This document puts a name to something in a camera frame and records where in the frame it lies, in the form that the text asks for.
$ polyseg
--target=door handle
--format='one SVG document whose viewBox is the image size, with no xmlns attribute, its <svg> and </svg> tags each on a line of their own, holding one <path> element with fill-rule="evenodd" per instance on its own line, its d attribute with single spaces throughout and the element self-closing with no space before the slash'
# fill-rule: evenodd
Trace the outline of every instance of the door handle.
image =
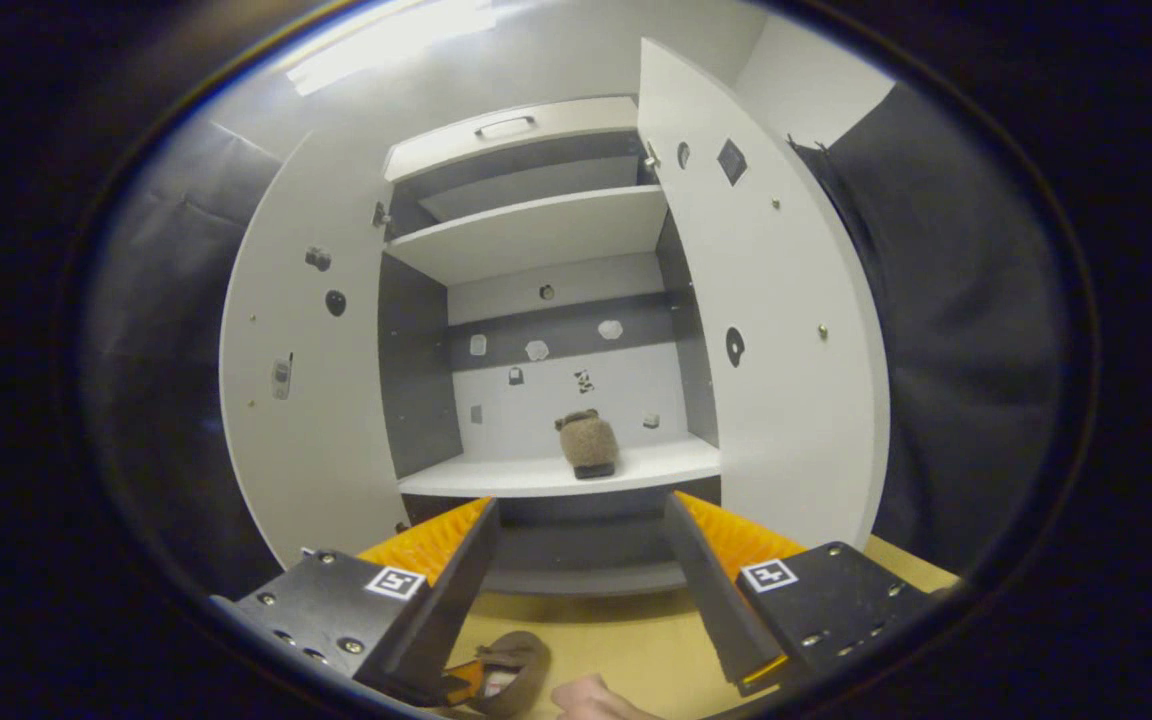
<svg viewBox="0 0 1152 720">
<path fill-rule="evenodd" d="M 485 131 L 485 129 L 488 129 L 490 127 L 494 127 L 494 126 L 500 126 L 500 124 L 503 124 L 503 123 L 511 123 L 511 122 L 515 122 L 515 120 L 525 120 L 529 126 L 535 126 L 536 124 L 536 118 L 535 118 L 535 115 L 522 115 L 522 118 L 507 118 L 507 119 L 503 119 L 503 120 L 495 120 L 495 122 L 490 122 L 490 123 L 485 124 L 484 127 L 480 127 L 479 129 L 476 129 L 476 131 L 473 131 L 473 135 L 483 137 L 483 131 Z"/>
</svg>

